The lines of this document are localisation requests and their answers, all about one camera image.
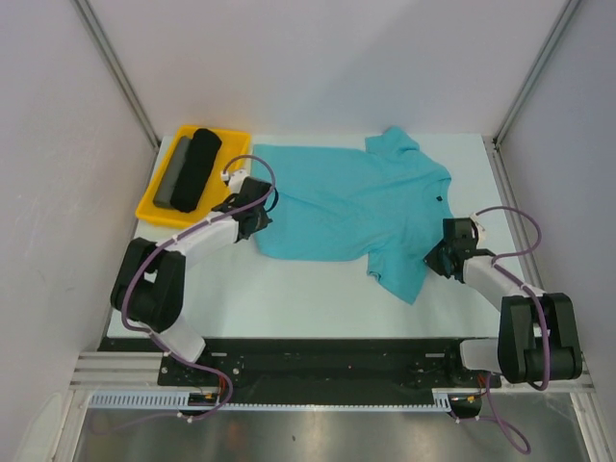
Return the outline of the turquoise t-shirt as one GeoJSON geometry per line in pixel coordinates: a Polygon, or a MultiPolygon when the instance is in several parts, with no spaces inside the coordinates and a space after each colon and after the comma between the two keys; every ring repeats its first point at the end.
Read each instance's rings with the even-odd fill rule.
{"type": "Polygon", "coordinates": [[[425,255],[451,218],[449,171],[398,127],[367,137],[362,149],[258,143],[252,174],[273,178],[272,223],[256,235],[274,259],[368,259],[367,274],[412,304],[427,275],[425,255]]]}

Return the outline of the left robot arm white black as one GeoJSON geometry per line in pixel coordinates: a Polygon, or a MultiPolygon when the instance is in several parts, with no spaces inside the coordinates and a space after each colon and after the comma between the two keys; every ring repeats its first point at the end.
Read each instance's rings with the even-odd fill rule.
{"type": "Polygon", "coordinates": [[[213,362],[202,354],[205,340],[182,316],[186,273],[213,252],[265,229],[273,209],[267,199],[278,200],[275,186],[243,169],[229,180],[232,193],[194,226],[159,242],[132,240],[110,296],[124,326],[182,358],[178,371],[194,385],[211,377],[213,362]]]}

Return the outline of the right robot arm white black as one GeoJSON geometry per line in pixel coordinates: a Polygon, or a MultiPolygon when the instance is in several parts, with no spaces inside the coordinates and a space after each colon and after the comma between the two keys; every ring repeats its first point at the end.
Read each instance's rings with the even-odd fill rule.
{"type": "Polygon", "coordinates": [[[436,274],[463,284],[500,314],[495,338],[464,340],[444,362],[446,379],[466,386],[478,372],[499,374],[512,384],[545,390],[553,381],[582,373],[573,301],[527,284],[480,248],[480,227],[472,218],[443,220],[443,238],[424,257],[436,274]]]}

